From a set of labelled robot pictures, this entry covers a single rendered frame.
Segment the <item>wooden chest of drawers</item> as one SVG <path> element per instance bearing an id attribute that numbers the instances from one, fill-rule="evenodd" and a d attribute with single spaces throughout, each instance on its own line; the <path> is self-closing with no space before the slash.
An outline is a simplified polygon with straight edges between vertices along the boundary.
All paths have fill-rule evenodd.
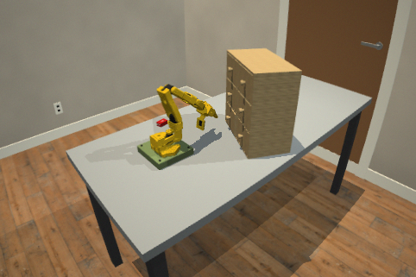
<path id="1" fill-rule="evenodd" d="M 248 159 L 290 153 L 302 71 L 266 48 L 227 50 L 253 76 Z M 240 63 L 239 63 L 240 62 Z"/>

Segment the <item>wooden drawer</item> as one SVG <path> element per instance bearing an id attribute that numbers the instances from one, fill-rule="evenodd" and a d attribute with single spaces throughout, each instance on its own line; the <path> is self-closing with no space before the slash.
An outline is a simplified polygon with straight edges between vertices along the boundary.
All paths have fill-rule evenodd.
<path id="1" fill-rule="evenodd" d="M 228 53 L 228 57 L 227 57 L 227 76 L 237 86 L 238 61 L 233 56 L 231 56 L 229 53 Z"/>
<path id="2" fill-rule="evenodd" d="M 229 78 L 227 78 L 226 98 L 236 112 L 237 88 L 233 85 L 233 83 L 229 80 Z"/>
<path id="3" fill-rule="evenodd" d="M 242 138 L 241 138 L 242 137 Z M 242 146 L 245 154 L 248 156 L 248 148 L 249 148 L 249 132 L 239 119 L 237 118 L 237 125 L 236 125 L 236 138 L 239 141 L 240 145 Z"/>
<path id="4" fill-rule="evenodd" d="M 226 122 L 229 124 L 233 135 L 236 135 L 236 112 L 233 111 L 228 101 L 226 101 Z"/>
<path id="5" fill-rule="evenodd" d="M 248 102 L 248 100 L 243 96 L 243 94 L 241 92 L 238 92 L 237 115 L 241 118 L 244 125 L 249 130 L 250 115 L 251 115 L 251 104 Z"/>
<path id="6" fill-rule="evenodd" d="M 239 64 L 238 89 L 252 103 L 253 74 Z"/>

